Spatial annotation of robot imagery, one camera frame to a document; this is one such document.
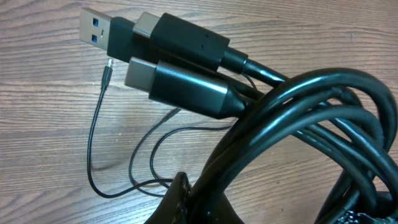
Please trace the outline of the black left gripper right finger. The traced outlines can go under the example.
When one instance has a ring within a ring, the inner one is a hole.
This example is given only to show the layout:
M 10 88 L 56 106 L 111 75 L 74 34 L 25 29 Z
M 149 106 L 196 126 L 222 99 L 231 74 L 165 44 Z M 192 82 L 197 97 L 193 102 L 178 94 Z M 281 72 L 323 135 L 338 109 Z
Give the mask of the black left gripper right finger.
M 397 224 L 397 201 L 382 199 L 374 217 L 355 212 L 359 199 L 344 199 L 336 205 L 334 223 L 338 224 Z

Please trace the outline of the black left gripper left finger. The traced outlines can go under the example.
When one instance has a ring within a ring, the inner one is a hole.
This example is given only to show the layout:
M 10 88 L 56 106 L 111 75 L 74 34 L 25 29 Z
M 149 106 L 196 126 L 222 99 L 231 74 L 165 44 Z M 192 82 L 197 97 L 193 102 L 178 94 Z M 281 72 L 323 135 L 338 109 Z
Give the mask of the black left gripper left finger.
M 190 183 L 187 174 L 178 172 L 160 202 L 155 212 L 145 221 L 145 224 L 171 223 L 236 223 L 236 212 L 228 199 L 222 197 L 212 212 L 206 211 L 203 217 L 188 219 L 186 201 L 190 193 Z

